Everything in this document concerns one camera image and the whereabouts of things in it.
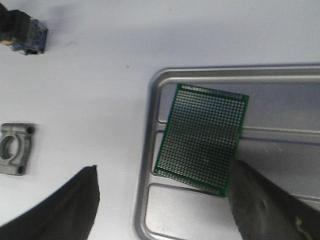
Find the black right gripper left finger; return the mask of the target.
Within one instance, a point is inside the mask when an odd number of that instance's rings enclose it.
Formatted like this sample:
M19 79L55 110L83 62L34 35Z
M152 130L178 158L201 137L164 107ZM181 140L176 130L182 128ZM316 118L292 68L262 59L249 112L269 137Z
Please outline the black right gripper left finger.
M42 202L0 227L2 240L86 240L100 202L96 165L86 166Z

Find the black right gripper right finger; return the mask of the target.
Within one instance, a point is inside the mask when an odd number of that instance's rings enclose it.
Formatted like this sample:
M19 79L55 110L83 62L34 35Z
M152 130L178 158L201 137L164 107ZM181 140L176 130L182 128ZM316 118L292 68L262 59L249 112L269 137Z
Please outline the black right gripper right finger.
M230 164L228 200L244 240L318 240L320 212L242 160Z

